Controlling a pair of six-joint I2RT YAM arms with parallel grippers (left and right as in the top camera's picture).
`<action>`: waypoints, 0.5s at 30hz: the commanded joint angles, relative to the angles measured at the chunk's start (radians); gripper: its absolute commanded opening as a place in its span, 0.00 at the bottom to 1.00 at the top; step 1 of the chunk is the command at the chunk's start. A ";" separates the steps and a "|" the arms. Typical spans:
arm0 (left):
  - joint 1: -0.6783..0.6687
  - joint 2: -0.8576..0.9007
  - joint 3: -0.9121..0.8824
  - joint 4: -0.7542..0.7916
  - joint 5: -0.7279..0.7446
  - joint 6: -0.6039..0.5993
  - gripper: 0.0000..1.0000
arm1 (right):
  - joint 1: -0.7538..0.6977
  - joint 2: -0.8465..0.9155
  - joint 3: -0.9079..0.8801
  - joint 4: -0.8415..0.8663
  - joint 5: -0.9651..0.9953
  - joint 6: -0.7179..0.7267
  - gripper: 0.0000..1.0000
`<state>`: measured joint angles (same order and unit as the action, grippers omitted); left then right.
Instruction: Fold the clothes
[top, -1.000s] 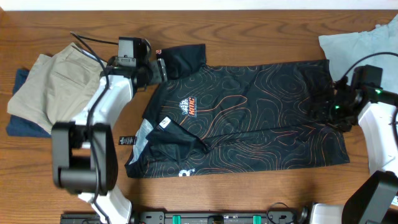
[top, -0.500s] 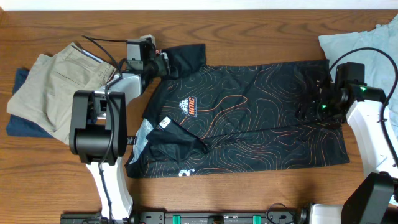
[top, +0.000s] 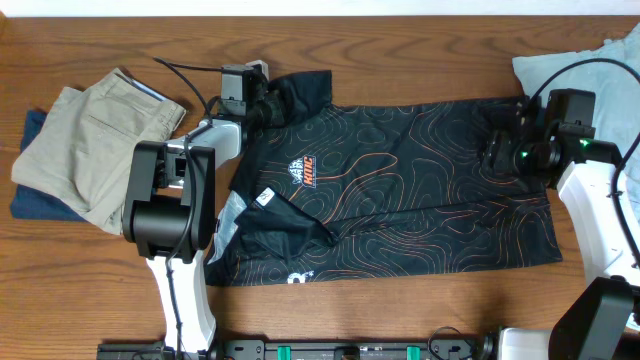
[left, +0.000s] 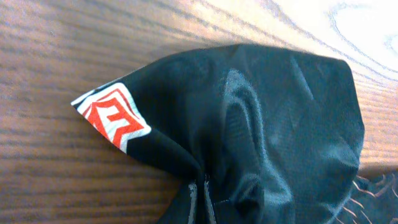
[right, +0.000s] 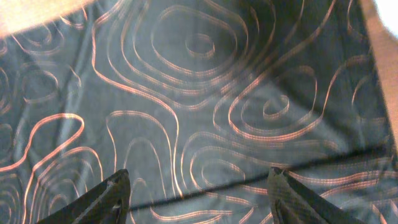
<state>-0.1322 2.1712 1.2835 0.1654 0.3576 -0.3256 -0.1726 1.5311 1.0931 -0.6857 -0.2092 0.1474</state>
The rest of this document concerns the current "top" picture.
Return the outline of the black orange-patterned sports shirt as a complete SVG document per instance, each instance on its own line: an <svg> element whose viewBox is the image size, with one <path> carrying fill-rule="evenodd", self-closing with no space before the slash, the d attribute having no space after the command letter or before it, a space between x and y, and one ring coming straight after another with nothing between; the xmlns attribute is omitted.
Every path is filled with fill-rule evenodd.
<svg viewBox="0 0 640 360"><path fill-rule="evenodd" d="M271 81L279 128L246 150L220 213L210 286L523 268L559 262L545 184L480 152L516 97L338 106L328 71Z"/></svg>

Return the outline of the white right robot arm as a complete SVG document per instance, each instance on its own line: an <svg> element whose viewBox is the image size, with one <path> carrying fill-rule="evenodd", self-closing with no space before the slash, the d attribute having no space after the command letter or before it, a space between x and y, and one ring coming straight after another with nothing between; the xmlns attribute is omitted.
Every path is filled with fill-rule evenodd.
<svg viewBox="0 0 640 360"><path fill-rule="evenodd" d="M587 287L550 330L508 327L496 359L636 359L639 356L639 224L617 146L561 132L495 130L482 164L547 181L567 209Z"/></svg>

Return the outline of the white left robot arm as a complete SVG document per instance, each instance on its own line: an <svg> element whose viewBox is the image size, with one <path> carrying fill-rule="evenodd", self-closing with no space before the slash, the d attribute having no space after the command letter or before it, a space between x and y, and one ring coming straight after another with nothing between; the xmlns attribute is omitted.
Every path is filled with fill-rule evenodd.
<svg viewBox="0 0 640 360"><path fill-rule="evenodd" d="M153 273L166 323L162 343L129 359L211 359L216 320L207 299L204 252L215 227L215 173L257 134L285 122L282 95L217 98L219 110L184 136L141 141L133 152L123 234Z"/></svg>

